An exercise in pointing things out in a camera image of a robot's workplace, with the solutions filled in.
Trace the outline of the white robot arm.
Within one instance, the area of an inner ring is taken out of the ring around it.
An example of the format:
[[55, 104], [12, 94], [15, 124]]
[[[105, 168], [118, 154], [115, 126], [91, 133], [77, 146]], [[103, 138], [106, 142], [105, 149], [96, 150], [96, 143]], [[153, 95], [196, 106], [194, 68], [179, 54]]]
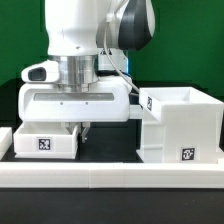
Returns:
[[45, 0], [48, 59], [22, 71], [24, 122], [125, 122], [134, 85], [122, 73], [99, 77], [100, 52], [140, 50], [151, 40], [151, 0]]

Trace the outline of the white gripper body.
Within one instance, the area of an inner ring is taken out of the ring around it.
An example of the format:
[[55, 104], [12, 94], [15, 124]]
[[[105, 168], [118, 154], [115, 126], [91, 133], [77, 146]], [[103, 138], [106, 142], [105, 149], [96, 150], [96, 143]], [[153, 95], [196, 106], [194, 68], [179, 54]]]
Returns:
[[22, 71], [19, 117], [24, 122], [124, 122], [131, 87], [96, 74], [96, 56], [54, 57]]

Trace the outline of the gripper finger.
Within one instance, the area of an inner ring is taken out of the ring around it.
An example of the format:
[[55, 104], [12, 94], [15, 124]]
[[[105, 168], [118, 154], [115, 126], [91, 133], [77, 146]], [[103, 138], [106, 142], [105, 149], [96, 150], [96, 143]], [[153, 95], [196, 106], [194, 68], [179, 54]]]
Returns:
[[82, 142], [85, 142], [87, 133], [90, 130], [90, 122], [83, 122], [82, 123], [82, 128], [83, 128], [83, 130], [82, 130], [82, 133], [81, 133], [81, 139], [82, 139]]
[[66, 122], [65, 129], [68, 131], [69, 134], [74, 134], [78, 130], [78, 124], [74, 122]]

